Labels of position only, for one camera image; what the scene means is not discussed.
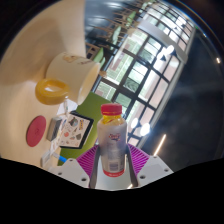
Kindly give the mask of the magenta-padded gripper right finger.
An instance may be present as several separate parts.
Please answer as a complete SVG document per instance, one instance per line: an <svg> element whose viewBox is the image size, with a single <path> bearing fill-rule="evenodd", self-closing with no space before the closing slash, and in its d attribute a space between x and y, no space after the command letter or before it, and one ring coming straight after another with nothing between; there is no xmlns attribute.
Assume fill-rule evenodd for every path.
<svg viewBox="0 0 224 224"><path fill-rule="evenodd" d="M173 173L159 156L149 155L131 144L127 145L126 153L133 187L146 186Z"/></svg>

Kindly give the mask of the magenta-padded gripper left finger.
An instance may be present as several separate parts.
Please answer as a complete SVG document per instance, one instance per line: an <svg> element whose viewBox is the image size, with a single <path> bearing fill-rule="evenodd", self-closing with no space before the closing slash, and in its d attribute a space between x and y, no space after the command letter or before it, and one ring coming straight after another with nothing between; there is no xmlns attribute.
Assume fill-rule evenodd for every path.
<svg viewBox="0 0 224 224"><path fill-rule="evenodd" d="M50 168L49 171L78 186L94 189L97 183L99 156L99 148L94 146L77 159L69 158L62 166Z"/></svg>

